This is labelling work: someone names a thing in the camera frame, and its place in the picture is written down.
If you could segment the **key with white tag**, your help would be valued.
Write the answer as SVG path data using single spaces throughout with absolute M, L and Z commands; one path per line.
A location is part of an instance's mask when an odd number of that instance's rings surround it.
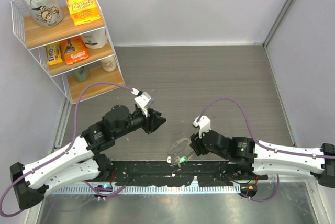
M 166 161 L 167 161 L 168 164 L 172 164 L 172 159 L 171 159 L 170 156 L 167 157 L 167 160 L 166 160 Z

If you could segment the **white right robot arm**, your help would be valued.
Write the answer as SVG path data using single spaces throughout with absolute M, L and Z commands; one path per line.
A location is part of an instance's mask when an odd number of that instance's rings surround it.
M 288 175 L 316 178 L 319 185 L 334 188 L 334 145 L 296 148 L 254 141 L 247 137 L 228 138 L 213 130 L 190 137 L 190 147 L 197 156 L 215 154 L 237 166 L 243 179 L 252 175 Z

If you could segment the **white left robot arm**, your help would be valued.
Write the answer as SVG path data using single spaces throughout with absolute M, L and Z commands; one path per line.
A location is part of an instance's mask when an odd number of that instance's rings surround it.
M 166 118 L 152 108 L 144 114 L 138 106 L 130 112 L 124 105 L 116 105 L 102 120 L 89 126 L 74 142 L 31 164 L 19 162 L 10 167 L 13 189 L 20 210 L 43 201 L 44 197 L 66 183 L 83 180 L 106 181 L 111 177 L 112 165 L 103 151 L 115 141 L 138 129 L 155 132 Z

